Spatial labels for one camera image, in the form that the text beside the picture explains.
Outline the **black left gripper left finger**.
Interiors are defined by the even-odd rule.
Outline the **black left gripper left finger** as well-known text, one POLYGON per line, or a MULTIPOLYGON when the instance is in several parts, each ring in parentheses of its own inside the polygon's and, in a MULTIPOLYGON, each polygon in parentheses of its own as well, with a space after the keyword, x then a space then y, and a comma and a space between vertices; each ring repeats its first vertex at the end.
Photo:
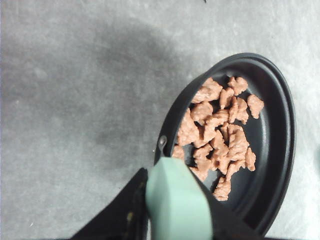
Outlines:
POLYGON ((75 233, 72 240, 145 240, 148 170, 140 168, 113 201, 75 233))

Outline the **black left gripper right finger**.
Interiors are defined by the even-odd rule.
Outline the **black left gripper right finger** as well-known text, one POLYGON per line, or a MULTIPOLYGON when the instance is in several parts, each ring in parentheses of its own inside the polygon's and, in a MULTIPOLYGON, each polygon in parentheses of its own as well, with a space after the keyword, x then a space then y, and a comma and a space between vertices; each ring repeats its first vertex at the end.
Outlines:
POLYGON ((198 183, 205 195, 211 214, 213 240, 264 240, 265 238, 248 225, 221 202, 217 201, 208 188, 198 183))

